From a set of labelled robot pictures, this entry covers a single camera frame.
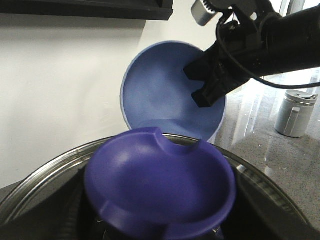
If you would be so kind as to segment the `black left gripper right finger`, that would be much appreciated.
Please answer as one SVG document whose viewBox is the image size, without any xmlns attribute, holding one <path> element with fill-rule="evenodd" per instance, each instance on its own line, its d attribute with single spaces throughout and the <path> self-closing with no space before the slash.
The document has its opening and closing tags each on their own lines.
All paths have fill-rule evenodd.
<svg viewBox="0 0 320 240">
<path fill-rule="evenodd" d="M 320 232 L 287 213 L 235 171 L 237 197 L 232 212 L 233 240 L 318 240 Z"/>
</svg>

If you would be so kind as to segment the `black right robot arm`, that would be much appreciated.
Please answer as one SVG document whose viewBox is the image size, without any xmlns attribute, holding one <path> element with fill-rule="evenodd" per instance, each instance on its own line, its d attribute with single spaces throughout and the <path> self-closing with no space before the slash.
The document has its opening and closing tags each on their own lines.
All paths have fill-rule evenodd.
<svg viewBox="0 0 320 240">
<path fill-rule="evenodd" d="M 197 0 L 191 14 L 206 25 L 222 13 L 216 42 L 184 68 L 203 86 L 192 93 L 200 108 L 250 79 L 317 68 L 320 65 L 320 8 L 281 16 L 268 0 Z"/>
</svg>

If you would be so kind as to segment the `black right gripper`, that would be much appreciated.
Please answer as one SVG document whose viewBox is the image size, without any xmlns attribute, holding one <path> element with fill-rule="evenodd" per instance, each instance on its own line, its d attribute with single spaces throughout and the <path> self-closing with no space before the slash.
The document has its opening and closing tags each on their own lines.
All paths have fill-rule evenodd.
<svg viewBox="0 0 320 240">
<path fill-rule="evenodd" d="M 275 10 L 268 0 L 209 0 L 222 13 L 216 42 L 183 68 L 189 80 L 204 82 L 191 94 L 199 108 L 212 107 L 249 79 L 273 75 L 270 25 Z"/>
</svg>

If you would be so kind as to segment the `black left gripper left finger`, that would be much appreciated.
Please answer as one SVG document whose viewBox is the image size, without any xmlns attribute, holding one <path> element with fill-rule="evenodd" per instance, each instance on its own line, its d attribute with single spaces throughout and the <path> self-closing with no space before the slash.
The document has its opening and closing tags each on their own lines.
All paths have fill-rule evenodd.
<svg viewBox="0 0 320 240">
<path fill-rule="evenodd" d="M 0 227 L 2 240 L 85 240 L 82 217 L 84 173 L 78 172 L 60 189 L 27 213 Z"/>
</svg>

